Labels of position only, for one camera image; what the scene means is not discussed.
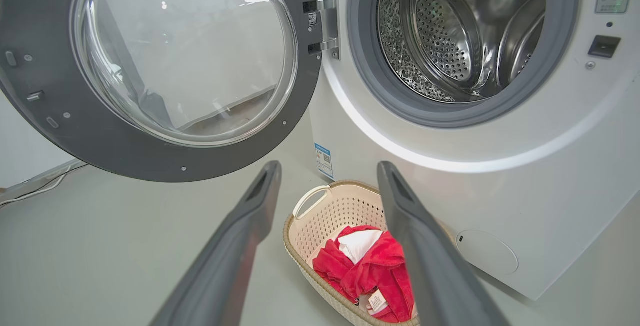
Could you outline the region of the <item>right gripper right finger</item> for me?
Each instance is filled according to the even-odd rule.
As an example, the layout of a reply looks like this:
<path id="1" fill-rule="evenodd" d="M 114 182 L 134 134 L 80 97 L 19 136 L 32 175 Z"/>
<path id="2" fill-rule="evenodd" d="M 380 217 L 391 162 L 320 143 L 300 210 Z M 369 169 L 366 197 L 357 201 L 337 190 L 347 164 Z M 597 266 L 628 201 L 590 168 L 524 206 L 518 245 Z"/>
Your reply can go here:
<path id="1" fill-rule="evenodd" d="M 426 210 L 398 168 L 377 165 L 387 228 L 400 242 L 422 326 L 507 326 L 509 322 Z"/>

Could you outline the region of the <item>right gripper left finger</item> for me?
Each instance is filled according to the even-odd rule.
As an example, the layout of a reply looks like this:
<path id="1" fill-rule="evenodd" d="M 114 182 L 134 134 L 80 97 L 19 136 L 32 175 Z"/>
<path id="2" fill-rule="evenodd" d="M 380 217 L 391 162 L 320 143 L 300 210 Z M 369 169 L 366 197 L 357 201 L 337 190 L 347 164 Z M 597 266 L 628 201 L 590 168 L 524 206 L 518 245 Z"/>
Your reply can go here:
<path id="1" fill-rule="evenodd" d="M 274 224 L 282 167 L 269 161 L 228 213 L 151 321 L 153 326 L 237 326 L 258 245 Z"/>

